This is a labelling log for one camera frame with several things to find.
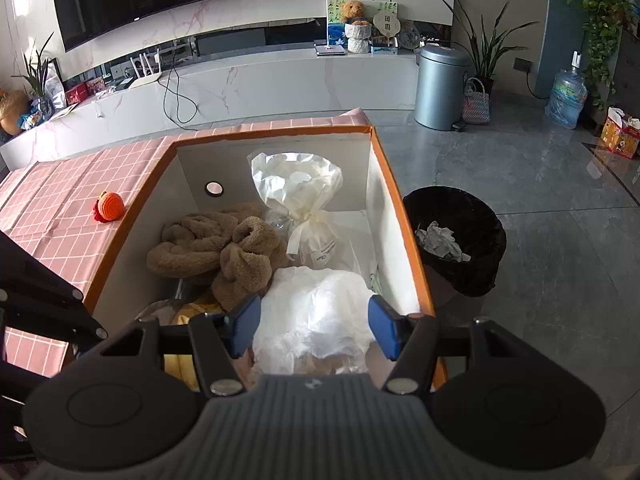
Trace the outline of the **orange silver snack packet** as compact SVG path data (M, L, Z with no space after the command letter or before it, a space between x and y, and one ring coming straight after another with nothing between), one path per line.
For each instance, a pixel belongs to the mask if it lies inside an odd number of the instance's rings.
M222 312L224 309L217 300L199 299L178 307L178 311L171 318L169 324L171 326L187 326L194 316L204 313L221 314ZM186 339L180 350L180 353L164 354L164 372L183 382L191 391L199 392L200 384L193 361L193 344L189 332L186 332Z

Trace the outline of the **brown fluffy towel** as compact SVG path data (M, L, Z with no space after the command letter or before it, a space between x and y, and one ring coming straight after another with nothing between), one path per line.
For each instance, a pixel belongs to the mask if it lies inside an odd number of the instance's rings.
M273 274L289 263L285 240L255 202L169 222L146 255L158 276L209 285L227 312L249 294L265 295Z

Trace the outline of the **white cloth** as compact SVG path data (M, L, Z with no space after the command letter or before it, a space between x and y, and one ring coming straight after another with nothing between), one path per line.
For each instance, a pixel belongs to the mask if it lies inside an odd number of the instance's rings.
M357 273L290 266L262 297L254 371L269 375L362 374L374 336L373 296Z

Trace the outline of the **white gift bag with ribbon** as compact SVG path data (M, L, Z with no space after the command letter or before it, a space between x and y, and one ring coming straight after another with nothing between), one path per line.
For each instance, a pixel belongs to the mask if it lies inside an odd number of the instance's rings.
M357 197L337 208L343 171L311 153L258 153L250 173L266 221L284 238L286 254L296 266L352 271L370 278L376 268L372 236Z

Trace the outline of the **pink checkered tablecloth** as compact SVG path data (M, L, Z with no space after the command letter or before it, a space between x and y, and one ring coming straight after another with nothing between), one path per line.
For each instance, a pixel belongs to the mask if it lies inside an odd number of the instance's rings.
M132 322L188 324L256 296L241 373L362 373L378 148L362 113L163 136L11 172L1 307L43 377Z

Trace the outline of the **black waste bin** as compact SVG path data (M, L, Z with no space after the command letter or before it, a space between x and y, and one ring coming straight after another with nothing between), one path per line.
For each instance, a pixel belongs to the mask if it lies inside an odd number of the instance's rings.
M459 294L488 294L506 252L506 231L492 209L451 186L417 188L402 202L422 262Z

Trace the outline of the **orange cardboard box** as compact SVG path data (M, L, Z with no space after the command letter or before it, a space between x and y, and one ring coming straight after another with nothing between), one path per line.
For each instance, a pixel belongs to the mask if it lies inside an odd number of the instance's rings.
M135 320L183 328L260 310L229 362L266 375L392 382L373 301L435 309L382 142L370 125L205 133L172 142L134 194L85 304L110 336Z

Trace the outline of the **orange red crochet fruit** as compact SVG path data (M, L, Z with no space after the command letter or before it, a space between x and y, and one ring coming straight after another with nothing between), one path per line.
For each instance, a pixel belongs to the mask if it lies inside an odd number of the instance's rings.
M101 223L119 220L124 213L124 201L120 195L115 192L103 192L93 206L93 218Z

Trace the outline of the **golden round vase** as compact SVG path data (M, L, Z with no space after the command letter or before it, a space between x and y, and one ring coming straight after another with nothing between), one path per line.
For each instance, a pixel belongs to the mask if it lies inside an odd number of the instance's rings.
M1 92L0 124L1 128L10 136L18 136L22 129L18 120L29 110L28 97L23 90Z

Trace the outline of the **woven small basket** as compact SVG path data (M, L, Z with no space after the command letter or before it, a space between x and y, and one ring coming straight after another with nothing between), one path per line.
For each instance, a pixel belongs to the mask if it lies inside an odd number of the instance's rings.
M465 81L462 119L470 125L486 125L490 122L489 94L476 77Z

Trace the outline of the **white wifi router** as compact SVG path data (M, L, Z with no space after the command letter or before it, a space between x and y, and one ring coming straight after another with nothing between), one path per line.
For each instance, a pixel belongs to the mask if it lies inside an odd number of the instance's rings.
M130 89L152 84L160 80L163 71L160 50L156 50L153 55L141 52L137 58L130 56L129 61L136 75L136 78L134 78L134 81L129 86Z

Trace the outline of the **grey metal trash can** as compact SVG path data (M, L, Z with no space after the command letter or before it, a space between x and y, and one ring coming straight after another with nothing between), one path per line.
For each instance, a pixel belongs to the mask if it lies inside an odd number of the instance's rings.
M418 57L414 119L426 128L450 131L462 119L470 58L455 48L426 44Z

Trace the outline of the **white marble tv console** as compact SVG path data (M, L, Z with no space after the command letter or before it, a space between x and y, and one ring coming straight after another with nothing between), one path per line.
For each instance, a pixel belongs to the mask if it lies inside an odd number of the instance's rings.
M171 78L91 98L2 145L15 170L181 128L272 115L412 110L414 54L322 58L311 49L260 52L183 66Z

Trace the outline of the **blue water jug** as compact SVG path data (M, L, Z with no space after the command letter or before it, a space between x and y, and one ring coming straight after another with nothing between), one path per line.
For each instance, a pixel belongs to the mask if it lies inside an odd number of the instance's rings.
M574 51L568 70L560 70L554 77L544 114L556 124L575 129L588 96L585 78L580 72L582 54Z

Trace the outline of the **red gift box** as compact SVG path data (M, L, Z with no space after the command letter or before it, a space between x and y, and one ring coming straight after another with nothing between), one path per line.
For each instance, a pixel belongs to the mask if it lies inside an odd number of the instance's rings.
M640 141L640 120L626 114L621 108L610 107L601 140L611 153L633 159Z

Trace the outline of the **potted long-leaf plant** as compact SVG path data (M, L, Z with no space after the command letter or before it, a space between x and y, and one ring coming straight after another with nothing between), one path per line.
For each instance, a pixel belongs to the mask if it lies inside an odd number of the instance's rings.
M454 44L462 47L469 55L475 70L474 77L484 84L488 93L491 93L495 84L498 62L509 52L527 50L525 46L508 44L508 39L514 32L535 26L538 21L528 21L513 27L502 28L501 22L510 4L507 1L492 22L491 28L486 25L484 15L480 16L480 27L476 28L470 14L462 6L461 0L454 0L453 3L442 0L442 3L450 11L454 24L462 28L466 38L465 44L459 41L455 41Z

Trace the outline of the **brown teddy bear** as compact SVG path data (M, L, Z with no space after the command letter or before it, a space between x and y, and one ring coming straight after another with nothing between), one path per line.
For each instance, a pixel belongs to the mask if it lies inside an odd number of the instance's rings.
M341 5L342 23L353 23L364 19L364 4L359 0L346 0Z

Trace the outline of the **hanging pothos plant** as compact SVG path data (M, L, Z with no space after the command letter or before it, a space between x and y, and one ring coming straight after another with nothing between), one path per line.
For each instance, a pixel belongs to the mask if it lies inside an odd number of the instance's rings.
M593 106L605 108L615 93L614 58L623 29L639 0L549 0L536 90L547 94L575 51Z

